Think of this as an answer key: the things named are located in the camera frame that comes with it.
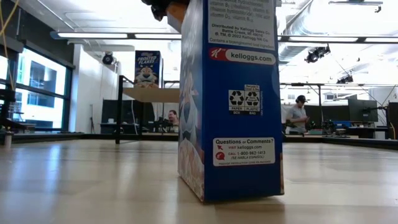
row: kellogg's logo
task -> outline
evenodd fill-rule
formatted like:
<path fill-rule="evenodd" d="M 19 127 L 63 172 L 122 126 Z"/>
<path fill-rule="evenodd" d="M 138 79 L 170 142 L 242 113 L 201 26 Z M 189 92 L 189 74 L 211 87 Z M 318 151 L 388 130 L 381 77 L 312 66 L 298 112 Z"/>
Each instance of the kellogg's logo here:
<path fill-rule="evenodd" d="M 276 58 L 273 54 L 248 50 L 224 49 L 221 47 L 210 48 L 209 56 L 213 60 L 229 62 L 257 63 L 263 65 L 273 65 L 276 63 Z"/>

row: security camera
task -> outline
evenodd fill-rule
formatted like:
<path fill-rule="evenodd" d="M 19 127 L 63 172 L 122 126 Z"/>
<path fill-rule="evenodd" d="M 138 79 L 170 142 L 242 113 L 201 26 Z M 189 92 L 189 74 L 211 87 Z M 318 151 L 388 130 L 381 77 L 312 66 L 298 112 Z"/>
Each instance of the security camera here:
<path fill-rule="evenodd" d="M 190 0 L 141 0 L 144 4 L 151 6 L 150 9 L 157 21 L 161 21 L 167 15 L 167 7 L 172 3 L 188 5 Z"/>
<path fill-rule="evenodd" d="M 113 52 L 105 52 L 105 56 L 102 58 L 102 62 L 105 65 L 112 65 L 116 63 L 116 58 L 113 57 Z"/>
<path fill-rule="evenodd" d="M 325 55 L 329 54 L 330 47 L 317 47 L 308 51 L 307 57 L 304 59 L 307 63 L 315 63 L 318 59 L 323 58 Z"/>

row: person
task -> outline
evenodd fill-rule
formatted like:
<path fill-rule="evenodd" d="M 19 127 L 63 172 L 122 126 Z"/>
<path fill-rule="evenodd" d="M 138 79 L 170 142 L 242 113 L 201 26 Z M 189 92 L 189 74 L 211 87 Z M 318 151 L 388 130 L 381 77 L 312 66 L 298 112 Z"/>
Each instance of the person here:
<path fill-rule="evenodd" d="M 289 134 L 303 134 L 306 132 L 305 123 L 310 119 L 305 113 L 304 104 L 307 102 L 305 96 L 300 95 L 296 99 L 296 104 L 289 109 L 286 115 L 287 123 L 290 125 L 288 130 Z"/>
<path fill-rule="evenodd" d="M 174 132 L 178 132 L 179 120 L 175 110 L 169 111 L 169 122 L 173 125 Z"/>

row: wire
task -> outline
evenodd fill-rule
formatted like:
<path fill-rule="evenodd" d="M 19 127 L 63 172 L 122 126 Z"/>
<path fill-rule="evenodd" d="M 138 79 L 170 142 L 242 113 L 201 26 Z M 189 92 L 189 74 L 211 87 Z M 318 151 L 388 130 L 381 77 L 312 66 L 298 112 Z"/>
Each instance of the wire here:
<path fill-rule="evenodd" d="M 390 97 L 391 93 L 394 91 L 394 89 L 396 88 L 396 84 L 394 85 L 394 87 L 392 87 L 392 90 L 390 91 L 390 93 L 388 94 L 388 96 L 386 97 L 386 99 L 383 101 L 383 104 L 381 106 L 384 105 L 384 103 L 387 101 L 387 99 Z"/>
<path fill-rule="evenodd" d="M 132 120 L 134 121 L 134 129 L 136 130 L 136 134 L 138 134 L 137 132 L 137 126 L 136 126 L 136 116 L 134 115 L 134 110 L 132 109 L 132 102 L 134 100 L 131 100 L 131 113 L 132 113 Z"/>
<path fill-rule="evenodd" d="M 12 16 L 15 14 L 16 9 L 18 8 L 18 3 L 19 3 L 19 0 L 17 0 L 15 2 L 15 5 L 12 8 L 12 11 L 11 11 L 10 15 L 8 16 L 8 18 L 6 19 L 5 23 L 4 23 L 4 20 L 2 19 L 2 7 L 1 7 L 1 4 L 0 4 L 0 20 L 1 20 L 1 27 L 2 27 L 2 29 L 0 31 L 0 35 L 2 35 L 2 39 L 3 39 L 3 42 L 4 42 L 3 43 L 3 45 L 4 45 L 4 53 L 6 54 L 7 62 L 9 61 L 9 59 L 8 59 L 8 53 L 7 53 L 6 35 L 5 35 L 4 32 L 6 31 L 8 23 L 10 22 Z M 8 74 L 9 74 L 9 78 L 10 78 L 11 90 L 14 91 L 15 90 L 15 88 L 14 88 L 14 80 L 12 79 L 11 69 L 10 69 L 9 65 L 7 67 L 8 67 Z"/>
<path fill-rule="evenodd" d="M 14 5 L 14 7 L 12 8 L 12 11 L 11 11 L 10 15 L 9 15 L 8 18 L 6 19 L 6 23 L 4 23 L 4 26 L 2 27 L 2 29 L 1 29 L 1 31 L 0 31 L 0 35 L 2 35 L 2 34 L 6 31 L 6 27 L 8 26 L 8 23 L 10 22 L 11 17 L 14 15 L 15 10 L 17 10 L 18 3 L 19 3 L 19 0 L 17 0 L 17 1 L 15 2 L 15 5 Z"/>
<path fill-rule="evenodd" d="M 396 129 L 394 127 L 394 125 L 392 125 L 392 123 L 390 122 L 391 127 L 392 127 L 392 132 L 394 133 L 394 140 L 396 140 Z"/>
<path fill-rule="evenodd" d="M 384 120 L 384 118 L 381 115 L 379 115 L 379 114 L 377 114 L 377 115 L 379 116 L 379 119 L 380 119 L 381 123 L 383 125 L 387 126 L 386 120 Z"/>

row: blue cereal box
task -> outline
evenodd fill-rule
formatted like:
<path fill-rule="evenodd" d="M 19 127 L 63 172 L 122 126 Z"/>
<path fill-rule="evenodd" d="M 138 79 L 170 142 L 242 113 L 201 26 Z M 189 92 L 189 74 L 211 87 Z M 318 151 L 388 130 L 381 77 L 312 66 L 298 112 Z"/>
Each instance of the blue cereal box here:
<path fill-rule="evenodd" d="M 162 87 L 162 56 L 160 51 L 137 50 L 135 87 Z"/>

